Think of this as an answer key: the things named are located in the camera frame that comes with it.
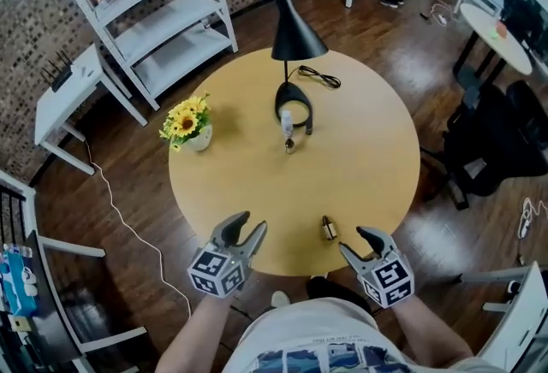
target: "black desk lamp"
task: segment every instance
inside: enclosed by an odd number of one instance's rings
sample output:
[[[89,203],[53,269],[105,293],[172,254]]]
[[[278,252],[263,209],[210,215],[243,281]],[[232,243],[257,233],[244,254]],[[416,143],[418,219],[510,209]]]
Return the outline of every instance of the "black desk lamp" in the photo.
[[[280,85],[276,93],[275,110],[280,120],[280,109],[290,101],[303,104],[308,109],[308,118],[296,123],[294,127],[306,126],[307,134],[312,134],[313,111],[307,95],[295,84],[289,82],[288,62],[307,60],[322,56],[327,52],[322,39],[302,20],[291,0],[275,0],[280,20],[277,24],[276,38],[272,47],[272,59],[283,61],[285,82]]]

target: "printed shirt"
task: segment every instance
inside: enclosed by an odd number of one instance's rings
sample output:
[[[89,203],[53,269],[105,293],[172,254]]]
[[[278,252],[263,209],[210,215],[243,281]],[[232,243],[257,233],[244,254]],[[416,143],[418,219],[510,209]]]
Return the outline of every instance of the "printed shirt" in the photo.
[[[265,313],[241,337],[223,373],[503,373],[477,358],[448,370],[405,359],[372,317],[340,299],[315,299]]]

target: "flower pot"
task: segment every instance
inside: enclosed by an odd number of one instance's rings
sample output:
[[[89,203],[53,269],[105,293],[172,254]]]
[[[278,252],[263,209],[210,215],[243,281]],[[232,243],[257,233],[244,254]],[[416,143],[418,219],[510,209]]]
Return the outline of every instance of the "flower pot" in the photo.
[[[203,151],[207,148],[211,142],[211,137],[213,135],[213,126],[211,123],[202,128],[202,132],[196,137],[189,139],[185,142],[185,146],[190,148],[192,151]]]

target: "wooden floor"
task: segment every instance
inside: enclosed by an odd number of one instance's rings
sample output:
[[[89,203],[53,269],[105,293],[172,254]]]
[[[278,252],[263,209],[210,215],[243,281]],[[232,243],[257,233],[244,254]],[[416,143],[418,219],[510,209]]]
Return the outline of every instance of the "wooden floor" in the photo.
[[[378,0],[354,0],[352,9],[345,9],[343,0],[294,1],[330,49],[365,63],[394,87],[414,119],[420,143],[441,148],[441,132],[462,96],[451,67],[468,40],[468,26],[464,22],[452,22],[446,28],[427,24],[419,13],[427,13],[432,0],[407,0],[398,10],[381,7]],[[200,296],[190,287],[186,268],[197,238],[173,197],[168,150],[158,137],[158,129],[167,110],[186,98],[208,74],[233,58],[270,46],[276,24],[272,3],[237,17],[238,54],[226,54],[180,81],[160,98],[159,112],[153,113],[144,101],[135,99],[149,120],[147,127],[139,126],[111,98],[101,100],[80,122],[93,159],[110,180],[115,203],[127,223],[162,250],[167,280],[186,293],[194,307]],[[486,52],[483,43],[477,45],[472,58],[476,67]],[[497,84],[505,86],[520,78],[506,68]],[[527,80],[547,104],[548,87],[534,77]],[[68,149],[86,157],[80,142],[71,141]],[[446,192],[428,204],[421,202],[436,179],[421,168],[414,202],[394,237],[414,267],[419,296],[477,352],[499,319],[496,314],[481,312],[481,305],[488,299],[501,299],[503,289],[452,285],[449,281],[463,271],[515,266],[522,201],[525,197],[547,199],[548,180],[505,181],[497,193],[472,198],[471,209],[459,212]],[[184,299],[159,280],[157,253],[120,223],[99,174],[89,177],[56,160],[39,181],[38,195],[39,227],[44,235],[107,251],[104,263],[50,255],[57,284],[83,338],[135,326],[148,329],[148,337],[115,350],[92,353],[92,363],[101,371],[120,371],[120,363],[152,371],[158,354],[188,317]],[[545,263],[547,244],[548,229],[537,222],[524,243],[526,257]],[[348,268],[329,277],[359,289]],[[294,301],[304,299],[304,283],[303,278],[254,273],[238,294],[235,306],[255,318],[268,306],[276,289],[286,291]],[[392,312],[383,311],[377,319],[381,330],[407,351]],[[248,324],[243,314],[231,312],[218,349],[216,371],[222,369]]]

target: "black office chair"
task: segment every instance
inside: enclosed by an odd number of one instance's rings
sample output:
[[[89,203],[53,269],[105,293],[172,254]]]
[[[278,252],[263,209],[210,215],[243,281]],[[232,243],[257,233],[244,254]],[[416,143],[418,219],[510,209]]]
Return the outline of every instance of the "black office chair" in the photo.
[[[442,152],[420,148],[447,171],[425,200],[454,181],[462,193],[456,208],[463,210],[469,207],[468,194],[486,197],[507,178],[548,174],[543,154],[548,145],[548,116],[524,81],[512,84],[506,95],[495,86],[482,86],[477,106],[463,100],[447,128]],[[471,163],[481,167],[474,176],[465,168]]]

